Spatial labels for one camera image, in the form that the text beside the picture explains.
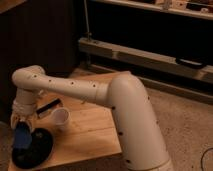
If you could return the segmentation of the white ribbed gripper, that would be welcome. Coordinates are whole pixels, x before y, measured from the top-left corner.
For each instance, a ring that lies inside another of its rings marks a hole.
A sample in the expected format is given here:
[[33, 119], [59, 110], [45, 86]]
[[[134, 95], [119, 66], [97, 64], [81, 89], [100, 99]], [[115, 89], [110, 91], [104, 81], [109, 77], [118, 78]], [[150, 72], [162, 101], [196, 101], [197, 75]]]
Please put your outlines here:
[[[37, 109], [37, 93], [34, 91], [18, 89], [16, 97], [12, 104], [12, 115], [10, 125], [12, 129], [16, 128], [18, 116], [31, 116]], [[35, 130], [35, 121], [33, 118], [27, 118], [25, 123], [29, 127], [30, 132]]]

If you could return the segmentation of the white perforated robot arm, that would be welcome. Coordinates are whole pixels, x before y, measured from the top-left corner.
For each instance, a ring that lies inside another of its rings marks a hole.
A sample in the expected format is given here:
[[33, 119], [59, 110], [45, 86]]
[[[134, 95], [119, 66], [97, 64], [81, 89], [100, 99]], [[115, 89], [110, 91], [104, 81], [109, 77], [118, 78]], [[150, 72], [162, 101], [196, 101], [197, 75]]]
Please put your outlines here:
[[149, 95], [136, 76], [124, 73], [101, 83], [48, 76], [42, 67], [33, 65], [14, 71], [12, 82], [17, 87], [12, 128], [20, 121], [30, 130], [35, 128], [41, 90], [71, 96], [111, 110], [129, 171], [174, 171]]

